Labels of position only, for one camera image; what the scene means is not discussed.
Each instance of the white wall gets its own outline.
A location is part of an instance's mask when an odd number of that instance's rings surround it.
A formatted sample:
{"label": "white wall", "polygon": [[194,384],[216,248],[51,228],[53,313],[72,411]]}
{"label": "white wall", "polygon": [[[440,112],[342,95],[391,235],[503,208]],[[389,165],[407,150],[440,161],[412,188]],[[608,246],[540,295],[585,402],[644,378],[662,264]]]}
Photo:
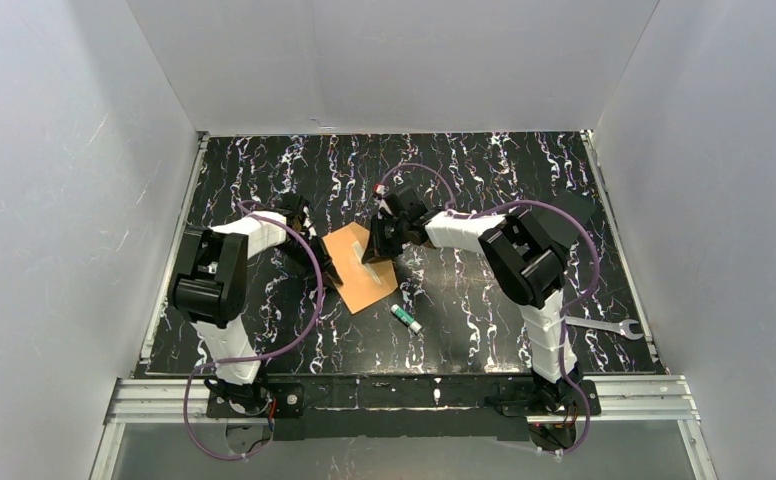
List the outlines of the white wall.
{"label": "white wall", "polygon": [[776,1],[660,2],[596,138],[718,474],[776,478]]}
{"label": "white wall", "polygon": [[656,0],[129,4],[194,125],[234,134],[593,128]]}
{"label": "white wall", "polygon": [[0,479],[87,478],[195,151],[123,1],[0,0]]}

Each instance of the cardboard piece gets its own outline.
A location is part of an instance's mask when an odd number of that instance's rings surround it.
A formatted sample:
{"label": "cardboard piece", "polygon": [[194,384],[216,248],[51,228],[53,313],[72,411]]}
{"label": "cardboard piece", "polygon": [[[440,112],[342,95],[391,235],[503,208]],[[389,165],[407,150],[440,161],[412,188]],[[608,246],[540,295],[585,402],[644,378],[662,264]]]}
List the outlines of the cardboard piece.
{"label": "cardboard piece", "polygon": [[361,252],[368,235],[366,228],[351,223],[323,237],[332,263],[344,281],[338,293],[350,313],[364,310],[397,289],[397,274],[390,259],[362,265]]}

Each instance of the black marbled table surface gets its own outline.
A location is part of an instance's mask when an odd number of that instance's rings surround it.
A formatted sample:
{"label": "black marbled table surface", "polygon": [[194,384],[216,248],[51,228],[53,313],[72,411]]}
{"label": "black marbled table surface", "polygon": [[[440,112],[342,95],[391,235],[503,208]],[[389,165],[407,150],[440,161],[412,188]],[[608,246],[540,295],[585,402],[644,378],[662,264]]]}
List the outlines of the black marbled table surface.
{"label": "black marbled table surface", "polygon": [[[571,315],[620,321],[638,318],[597,184],[577,132],[413,135],[304,135],[212,138],[193,202],[192,225],[220,225],[240,218],[237,202],[273,204],[293,191],[312,202],[320,234],[350,222],[368,224],[371,190],[392,166],[418,162],[455,185],[459,211],[479,211],[517,198],[551,200],[569,190],[597,205],[588,231],[601,258],[600,289]],[[448,196],[425,171],[395,176],[430,205]],[[589,255],[570,252],[565,301],[591,276]],[[302,331],[312,313],[313,282],[279,252],[265,252],[250,266],[253,281],[243,319],[259,352],[280,348]],[[399,289],[350,315],[337,292],[327,294],[320,322],[297,349],[271,360],[269,373],[482,373],[527,372],[531,366],[523,321],[500,291],[483,257],[451,249],[410,246],[395,261]],[[400,304],[423,325],[413,335],[389,311]],[[574,350],[587,372],[661,373],[647,343],[602,331],[570,328]],[[166,308],[152,355],[138,372],[187,375],[208,354],[191,325]]]}

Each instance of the battery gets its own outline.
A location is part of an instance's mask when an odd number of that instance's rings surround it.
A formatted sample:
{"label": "battery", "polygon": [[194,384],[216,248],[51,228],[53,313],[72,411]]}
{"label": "battery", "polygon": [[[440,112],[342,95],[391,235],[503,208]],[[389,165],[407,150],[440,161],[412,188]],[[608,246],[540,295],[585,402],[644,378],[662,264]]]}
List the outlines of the battery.
{"label": "battery", "polygon": [[395,317],[400,319],[401,322],[403,322],[407,327],[411,329],[412,332],[414,332],[415,335],[420,332],[421,327],[419,323],[417,323],[411,315],[408,314],[405,310],[400,308],[399,305],[391,305],[391,313],[394,314]]}

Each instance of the metal wrench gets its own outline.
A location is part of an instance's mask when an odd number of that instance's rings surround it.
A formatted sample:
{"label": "metal wrench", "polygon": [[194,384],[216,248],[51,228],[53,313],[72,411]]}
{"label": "metal wrench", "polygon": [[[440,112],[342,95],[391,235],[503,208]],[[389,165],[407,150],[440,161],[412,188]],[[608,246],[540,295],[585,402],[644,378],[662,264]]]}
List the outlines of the metal wrench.
{"label": "metal wrench", "polygon": [[637,320],[626,319],[618,323],[601,322],[599,320],[591,320],[588,318],[569,317],[565,316],[565,322],[568,325],[575,327],[587,327],[594,328],[596,330],[605,330],[607,332],[617,333],[618,335],[628,338],[630,340],[639,340],[644,337],[643,333],[633,333],[632,326],[637,324]]}

